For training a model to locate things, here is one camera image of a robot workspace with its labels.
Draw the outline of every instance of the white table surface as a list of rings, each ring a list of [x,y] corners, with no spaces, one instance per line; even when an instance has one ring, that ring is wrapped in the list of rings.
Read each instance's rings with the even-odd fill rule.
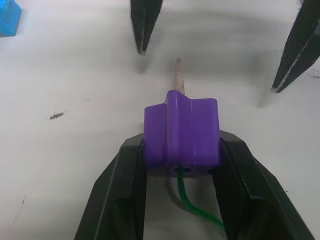
[[[0,38],[0,240],[73,239],[95,180],[172,87],[177,57],[186,94],[218,100],[220,128],[247,143],[320,239],[320,65],[269,92],[296,0],[166,0],[145,57],[129,0],[17,2],[17,35]],[[217,212],[209,178],[187,192]],[[226,237],[151,178],[144,239]]]

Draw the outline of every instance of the purple plastic block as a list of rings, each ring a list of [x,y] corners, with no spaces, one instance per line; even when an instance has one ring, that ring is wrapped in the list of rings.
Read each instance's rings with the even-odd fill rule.
[[[162,104],[144,110],[145,164],[155,173],[206,175],[220,164],[218,103],[214,98],[190,99],[176,90]]]

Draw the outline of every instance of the green string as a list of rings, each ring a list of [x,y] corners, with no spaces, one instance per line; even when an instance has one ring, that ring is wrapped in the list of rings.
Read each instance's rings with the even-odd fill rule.
[[[185,175],[185,170],[184,169],[179,169],[178,170],[178,191],[179,191],[179,196],[183,204],[195,215],[198,217],[202,217],[204,219],[207,219],[216,225],[218,225],[222,230],[225,230],[225,226],[222,221],[220,221],[218,218],[216,218],[214,215],[211,215],[208,212],[205,212],[203,210],[200,210],[196,208],[192,203],[189,201],[187,194],[186,194],[186,189],[185,189],[185,183],[184,183],[184,175]]]

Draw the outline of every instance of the blue plastic block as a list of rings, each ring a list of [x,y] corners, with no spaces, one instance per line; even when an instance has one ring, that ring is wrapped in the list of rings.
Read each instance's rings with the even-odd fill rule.
[[[14,0],[0,0],[0,35],[15,36],[21,8]]]

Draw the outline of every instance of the purple plastic piece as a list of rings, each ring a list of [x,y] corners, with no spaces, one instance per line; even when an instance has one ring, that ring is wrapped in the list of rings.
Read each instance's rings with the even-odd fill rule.
[[[176,90],[162,104],[144,110],[145,164],[154,173],[207,175],[220,165],[218,103],[214,98],[190,99]]]

